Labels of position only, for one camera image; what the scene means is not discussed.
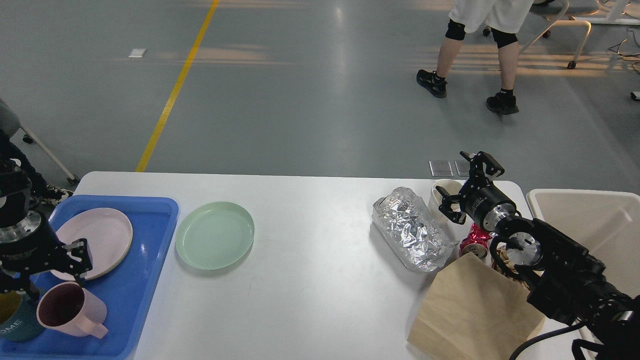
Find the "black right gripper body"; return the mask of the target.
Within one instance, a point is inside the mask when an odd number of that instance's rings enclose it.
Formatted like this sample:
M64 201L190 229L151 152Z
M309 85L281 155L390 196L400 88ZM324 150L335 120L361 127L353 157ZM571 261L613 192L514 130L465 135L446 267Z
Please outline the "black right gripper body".
M467 181L462 185L462 212L482 230L492 232L500 221L514 216L517 207L493 183L480 186Z

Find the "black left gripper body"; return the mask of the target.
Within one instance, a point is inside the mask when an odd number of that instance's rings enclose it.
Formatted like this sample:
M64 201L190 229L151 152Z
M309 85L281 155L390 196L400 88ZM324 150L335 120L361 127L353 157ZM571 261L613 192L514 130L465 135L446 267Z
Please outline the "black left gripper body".
M1 229L1 269L9 273L34 275L57 270L63 264L62 242L48 219L30 210L16 225Z

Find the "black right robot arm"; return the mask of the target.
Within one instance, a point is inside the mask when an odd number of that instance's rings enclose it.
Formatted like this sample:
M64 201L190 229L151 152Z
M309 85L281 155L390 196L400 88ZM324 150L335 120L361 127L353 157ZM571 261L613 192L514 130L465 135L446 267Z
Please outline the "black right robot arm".
M639 358L639 298L619 291L606 280L605 264L557 228L538 218L526 219L493 180L505 169L486 152L461 152L469 163L468 179L456 194L443 187L439 212L456 224L471 217L492 236L489 253L505 275L530 289L526 301L565 328L543 333L521 344L512 360L528 347L551 337L588 328L597 342L576 338L576 360L585 351L597 360Z

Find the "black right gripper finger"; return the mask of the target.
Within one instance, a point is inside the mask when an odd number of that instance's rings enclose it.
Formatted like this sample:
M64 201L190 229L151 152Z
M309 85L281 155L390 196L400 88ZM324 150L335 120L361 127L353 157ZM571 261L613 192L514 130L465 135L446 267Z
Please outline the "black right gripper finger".
M438 207L439 212L451 223L464 225L467 214L461 210L463 196L460 191L450 193L443 186L435 186L435 189L441 195L441 204Z
M470 164L468 180L462 185L462 190L484 189L505 173L505 169L490 153L460 151L460 155Z

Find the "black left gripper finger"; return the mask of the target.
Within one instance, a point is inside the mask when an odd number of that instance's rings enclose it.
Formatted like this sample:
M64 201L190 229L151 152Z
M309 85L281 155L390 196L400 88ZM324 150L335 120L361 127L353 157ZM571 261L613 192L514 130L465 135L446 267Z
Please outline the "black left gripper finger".
M31 281L29 274L15 273L2 269L0 271L0 292L7 294L11 291L23 292L34 301L38 301L41 298L41 291Z
M58 243L52 261L54 271L71 275L77 285L84 288L86 275L93 269L89 240L80 238L71 244Z

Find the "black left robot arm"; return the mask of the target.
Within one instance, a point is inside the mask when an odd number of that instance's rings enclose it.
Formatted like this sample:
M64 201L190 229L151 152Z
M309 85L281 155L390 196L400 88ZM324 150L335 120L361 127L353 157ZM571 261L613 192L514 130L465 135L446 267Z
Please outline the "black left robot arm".
M1 292L15 291L38 301L41 291L31 281L32 275L66 273L83 288L93 264L87 239L63 243L45 215L30 208L31 187L28 174L18 164L1 161Z

